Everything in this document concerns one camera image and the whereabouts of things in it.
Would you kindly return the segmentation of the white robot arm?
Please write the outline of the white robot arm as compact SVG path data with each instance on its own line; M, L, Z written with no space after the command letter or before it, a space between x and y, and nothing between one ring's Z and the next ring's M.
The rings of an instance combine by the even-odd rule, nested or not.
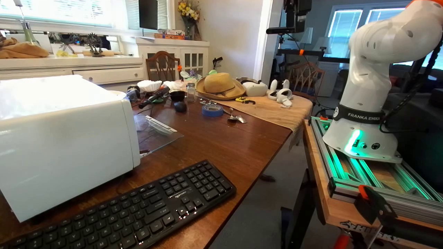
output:
M426 56L440 42L442 23L442 0L413 0L400 13L352 34L346 85L323 135L327 145L357 159L403 160L396 135L381 130L389 66Z

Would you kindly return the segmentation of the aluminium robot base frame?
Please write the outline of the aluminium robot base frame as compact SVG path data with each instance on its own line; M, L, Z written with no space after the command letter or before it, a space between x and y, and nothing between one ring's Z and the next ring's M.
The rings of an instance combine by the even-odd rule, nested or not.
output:
M323 141L328 120L312 117L309 124L323 157L331 197L353 202L359 186L368 185L382 195L399 215L443 225L443 195L406 161L392 164L349 157Z

